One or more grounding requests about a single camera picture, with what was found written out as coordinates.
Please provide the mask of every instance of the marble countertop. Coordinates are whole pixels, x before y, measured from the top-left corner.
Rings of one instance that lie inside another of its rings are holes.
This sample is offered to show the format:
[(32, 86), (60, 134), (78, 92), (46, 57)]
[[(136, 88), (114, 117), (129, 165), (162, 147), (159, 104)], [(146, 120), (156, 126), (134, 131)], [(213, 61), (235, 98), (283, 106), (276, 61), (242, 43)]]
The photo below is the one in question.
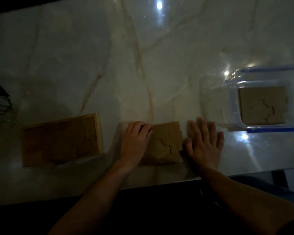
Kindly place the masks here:
[[(0, 205), (82, 194), (118, 157), (128, 121), (203, 113), (225, 71), (294, 63), (294, 0), (63, 0), (0, 14)], [(98, 113), (106, 154), (22, 168), (20, 127)], [(226, 175), (294, 168), (294, 133), (225, 131)], [(123, 188), (194, 179), (184, 163), (138, 167)]]

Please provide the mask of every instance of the cardboard piece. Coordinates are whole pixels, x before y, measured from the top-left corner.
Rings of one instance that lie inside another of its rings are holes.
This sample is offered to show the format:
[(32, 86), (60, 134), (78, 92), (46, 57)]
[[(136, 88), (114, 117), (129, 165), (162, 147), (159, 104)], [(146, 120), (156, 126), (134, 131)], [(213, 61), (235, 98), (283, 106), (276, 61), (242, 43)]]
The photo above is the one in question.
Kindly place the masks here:
[(180, 161), (183, 136), (178, 122), (158, 124), (152, 128), (148, 148), (141, 165), (169, 165)]
[(103, 153), (97, 114), (24, 127), (22, 132), (23, 167)]
[(241, 118), (245, 125), (284, 124), (287, 111), (284, 87), (239, 88)]

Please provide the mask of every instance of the forearm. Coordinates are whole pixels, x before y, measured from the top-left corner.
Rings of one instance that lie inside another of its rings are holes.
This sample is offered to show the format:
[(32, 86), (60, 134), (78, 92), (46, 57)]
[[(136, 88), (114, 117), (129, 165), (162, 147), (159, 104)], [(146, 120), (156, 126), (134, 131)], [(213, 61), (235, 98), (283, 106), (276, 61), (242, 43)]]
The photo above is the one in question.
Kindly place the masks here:
[(49, 234), (84, 234), (97, 230), (129, 173), (130, 169), (117, 161), (55, 224)]
[(200, 176), (219, 199), (255, 232), (275, 234), (294, 220), (294, 204), (241, 184), (211, 168), (200, 168)]

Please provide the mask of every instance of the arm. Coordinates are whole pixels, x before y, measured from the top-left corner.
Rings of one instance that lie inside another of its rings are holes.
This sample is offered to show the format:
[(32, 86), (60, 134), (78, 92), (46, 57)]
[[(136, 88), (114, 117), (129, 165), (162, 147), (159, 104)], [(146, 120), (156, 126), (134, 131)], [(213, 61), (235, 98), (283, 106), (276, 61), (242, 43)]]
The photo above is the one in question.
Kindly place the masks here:
[(152, 134), (151, 127), (144, 122), (129, 123), (123, 136), (121, 158), (54, 225), (50, 235), (85, 234), (100, 227), (124, 180), (143, 157)]
[(223, 133), (216, 132), (214, 123), (201, 119), (201, 130), (191, 122), (195, 140), (186, 142), (188, 155), (199, 166), (200, 176), (219, 199), (254, 232), (276, 234), (288, 222), (294, 220), (294, 204), (285, 199), (243, 185), (226, 177), (217, 169), (224, 144)]

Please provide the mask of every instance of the finger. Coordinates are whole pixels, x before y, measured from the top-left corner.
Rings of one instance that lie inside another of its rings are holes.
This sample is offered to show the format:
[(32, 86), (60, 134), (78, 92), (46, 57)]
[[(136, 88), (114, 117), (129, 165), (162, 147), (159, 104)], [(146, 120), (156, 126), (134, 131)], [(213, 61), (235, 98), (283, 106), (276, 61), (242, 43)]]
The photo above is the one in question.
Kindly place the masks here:
[(145, 122), (142, 122), (142, 121), (136, 121), (136, 122), (134, 123), (132, 133), (135, 134), (135, 135), (138, 135), (139, 132), (140, 132), (141, 127), (144, 126), (145, 124), (146, 124)]
[(217, 148), (219, 151), (222, 151), (224, 146), (224, 133), (218, 132), (218, 139), (217, 139)]
[(131, 133), (132, 130), (133, 130), (133, 126), (134, 126), (134, 122), (130, 122), (129, 125), (128, 125), (128, 127), (126, 128), (125, 131), (126, 131), (127, 133)]
[(212, 146), (216, 146), (217, 145), (217, 129), (216, 129), (216, 124), (214, 122), (210, 122), (210, 143)]
[(139, 133), (139, 136), (143, 139), (147, 137), (149, 130), (153, 127), (152, 124), (146, 124)]
[(202, 125), (203, 141), (205, 144), (210, 144), (209, 130), (207, 127), (207, 123), (205, 122), (203, 118), (200, 118), (200, 122)]
[(151, 135), (152, 135), (152, 130), (150, 130), (149, 132), (148, 132), (148, 134), (147, 134), (147, 136), (146, 136), (146, 141), (147, 141), (147, 143), (149, 142), (149, 140), (150, 140), (150, 137), (151, 137)]
[(192, 156), (194, 151), (193, 151), (193, 144), (192, 144), (192, 139), (191, 138), (188, 138), (185, 142), (185, 148), (186, 148), (186, 151), (187, 151), (187, 154), (189, 156)]
[(203, 140), (202, 140), (202, 134), (200, 133), (200, 130), (197, 126), (197, 124), (194, 121), (190, 121), (191, 126), (193, 128), (194, 134), (195, 134), (195, 141), (198, 144), (202, 144)]

